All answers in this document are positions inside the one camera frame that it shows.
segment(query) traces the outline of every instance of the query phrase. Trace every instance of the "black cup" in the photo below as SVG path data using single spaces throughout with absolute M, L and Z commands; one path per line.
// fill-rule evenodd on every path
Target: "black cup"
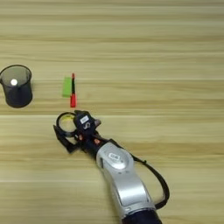
M 8 66 L 0 73 L 5 100 L 13 108 L 23 108 L 32 101 L 32 72 L 26 66 Z

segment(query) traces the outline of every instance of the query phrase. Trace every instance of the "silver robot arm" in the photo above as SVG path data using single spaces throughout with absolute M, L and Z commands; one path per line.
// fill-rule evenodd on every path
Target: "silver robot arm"
M 142 210 L 156 211 L 144 183 L 134 170 L 133 157 L 126 150 L 106 143 L 99 149 L 96 162 L 109 182 L 121 219 Z

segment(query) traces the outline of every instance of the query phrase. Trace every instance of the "red marker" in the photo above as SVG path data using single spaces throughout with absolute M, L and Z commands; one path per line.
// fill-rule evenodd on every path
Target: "red marker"
M 76 94 L 75 94 L 75 85 L 74 85 L 75 75 L 72 74 L 72 94 L 70 96 L 70 107 L 75 108 L 77 105 Z

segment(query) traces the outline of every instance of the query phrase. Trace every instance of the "white light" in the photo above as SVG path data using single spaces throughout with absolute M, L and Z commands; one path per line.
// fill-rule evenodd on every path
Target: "white light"
M 16 79 L 13 79 L 13 80 L 10 81 L 10 84 L 12 86 L 16 86 L 18 84 L 18 81 Z

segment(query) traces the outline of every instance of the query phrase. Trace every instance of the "wood grain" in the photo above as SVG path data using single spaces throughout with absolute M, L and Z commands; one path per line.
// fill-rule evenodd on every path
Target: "wood grain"
M 33 101 L 6 105 L 0 89 L 0 222 L 116 224 L 109 188 L 87 154 L 67 155 L 53 125 L 78 109 L 167 179 L 167 224 L 222 224 L 223 0 L 0 0 L 0 70 L 32 71 Z M 161 188 L 136 170 L 156 201 Z

